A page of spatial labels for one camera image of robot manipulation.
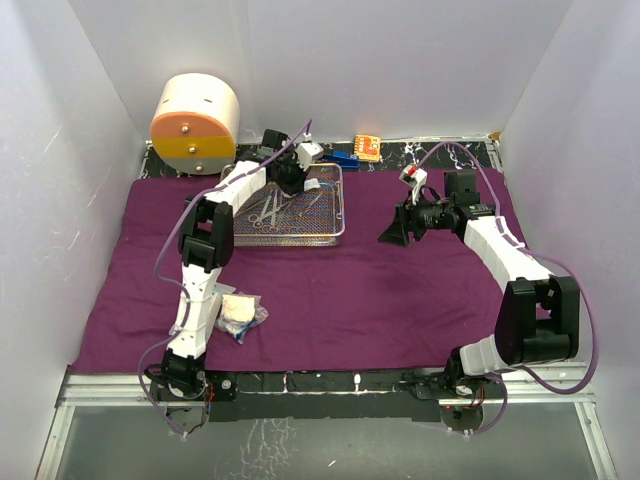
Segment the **purple cloth wrap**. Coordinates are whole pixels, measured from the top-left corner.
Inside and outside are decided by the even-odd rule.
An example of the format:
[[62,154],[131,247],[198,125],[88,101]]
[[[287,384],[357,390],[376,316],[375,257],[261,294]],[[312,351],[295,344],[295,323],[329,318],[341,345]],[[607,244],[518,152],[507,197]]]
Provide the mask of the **purple cloth wrap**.
[[[185,199],[212,177],[131,187],[122,230],[88,318],[80,374],[133,373],[162,358],[179,302],[180,257],[167,236]],[[224,371],[438,367],[494,331],[502,291],[454,234],[406,248],[378,242],[407,192],[397,173],[344,176],[346,228],[328,248],[236,248],[220,280],[261,297],[268,318],[239,344],[215,331],[206,365]]]

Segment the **beige bandage roll packet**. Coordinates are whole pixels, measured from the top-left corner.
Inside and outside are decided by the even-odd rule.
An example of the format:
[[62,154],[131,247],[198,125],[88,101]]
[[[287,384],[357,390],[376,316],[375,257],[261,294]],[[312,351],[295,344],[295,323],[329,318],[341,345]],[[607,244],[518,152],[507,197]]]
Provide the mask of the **beige bandage roll packet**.
[[225,294],[222,296],[221,317],[228,322],[250,323],[256,316],[256,298],[247,295]]

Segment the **wire mesh metal tray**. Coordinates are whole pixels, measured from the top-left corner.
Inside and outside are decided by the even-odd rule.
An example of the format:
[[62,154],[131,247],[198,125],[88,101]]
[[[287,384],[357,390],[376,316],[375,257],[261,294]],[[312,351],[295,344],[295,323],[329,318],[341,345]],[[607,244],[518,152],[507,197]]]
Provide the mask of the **wire mesh metal tray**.
[[[237,247],[324,247],[335,246],[345,231],[343,172],[336,164],[314,164],[308,178],[317,178],[321,188],[287,198],[271,182],[254,193],[234,215]],[[265,200],[279,194],[290,204],[278,216],[274,227],[254,228],[248,216],[258,213]],[[304,216],[298,214],[317,195],[321,199]]]

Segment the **round white drawer box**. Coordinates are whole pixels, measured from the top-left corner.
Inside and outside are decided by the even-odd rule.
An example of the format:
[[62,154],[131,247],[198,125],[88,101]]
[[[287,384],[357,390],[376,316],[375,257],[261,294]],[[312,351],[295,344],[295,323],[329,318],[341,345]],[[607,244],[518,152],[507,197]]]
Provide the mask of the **round white drawer box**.
[[150,125],[157,155],[188,175],[215,175],[236,157],[240,105],[233,89],[209,74],[167,81]]

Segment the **small blue white packet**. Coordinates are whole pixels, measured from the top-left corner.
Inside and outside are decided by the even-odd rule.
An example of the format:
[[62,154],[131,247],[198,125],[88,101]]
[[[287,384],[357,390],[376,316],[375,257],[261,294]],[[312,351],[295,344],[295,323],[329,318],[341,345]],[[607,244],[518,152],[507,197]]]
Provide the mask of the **small blue white packet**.
[[222,305],[221,305],[221,309],[215,320],[214,327],[222,332],[229,334],[239,344],[243,344],[244,338],[247,332],[252,328],[263,323],[269,316],[268,310],[261,305],[261,297],[260,296],[253,296],[253,297],[256,298],[257,310],[256,310],[256,316],[250,323],[240,324],[236,322],[225,321],[221,317],[221,309],[222,309]]

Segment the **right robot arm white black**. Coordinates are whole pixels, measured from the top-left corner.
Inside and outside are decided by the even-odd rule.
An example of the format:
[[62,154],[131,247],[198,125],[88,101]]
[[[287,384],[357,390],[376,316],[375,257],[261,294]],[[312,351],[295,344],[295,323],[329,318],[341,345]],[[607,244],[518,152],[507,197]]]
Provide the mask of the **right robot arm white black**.
[[435,377],[438,386],[466,397],[491,373],[574,358],[580,337],[577,281],[555,275],[525,253],[497,204],[482,202],[475,173],[447,171],[445,193],[429,196],[425,170],[409,166],[399,178],[408,185],[408,196],[396,205],[379,242],[406,247],[430,230],[449,230],[480,258],[503,292],[493,333],[453,349]]

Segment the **white gauze packet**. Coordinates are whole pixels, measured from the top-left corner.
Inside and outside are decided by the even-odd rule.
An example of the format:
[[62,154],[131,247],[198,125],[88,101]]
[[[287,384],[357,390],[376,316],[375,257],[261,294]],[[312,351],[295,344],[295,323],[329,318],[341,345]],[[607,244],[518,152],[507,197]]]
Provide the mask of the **white gauze packet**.
[[185,328],[188,314],[186,313],[186,311],[181,311],[182,307],[187,307],[189,303],[203,303],[203,302],[213,301],[215,298],[221,297],[224,294],[232,294],[235,292],[235,290],[236,290],[235,287],[225,285],[225,284],[217,284],[213,288],[212,293],[208,297],[203,298],[202,300],[186,300],[184,299],[184,294],[181,293],[180,303],[178,308],[178,316],[176,318],[176,321],[174,322],[174,325],[169,330],[169,334],[176,335],[178,332],[180,332]]

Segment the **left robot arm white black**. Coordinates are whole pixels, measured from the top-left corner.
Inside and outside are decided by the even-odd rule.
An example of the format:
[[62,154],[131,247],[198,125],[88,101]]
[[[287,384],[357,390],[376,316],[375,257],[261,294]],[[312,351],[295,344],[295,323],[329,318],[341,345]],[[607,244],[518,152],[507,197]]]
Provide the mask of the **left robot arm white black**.
[[288,197],[304,191],[309,168],[321,156],[310,127],[294,137],[267,129],[255,155],[237,160],[215,187],[189,200],[170,233],[177,241],[182,280],[176,320],[156,383],[185,399],[206,389],[206,346],[222,306],[216,284],[234,250],[234,217],[273,182]]

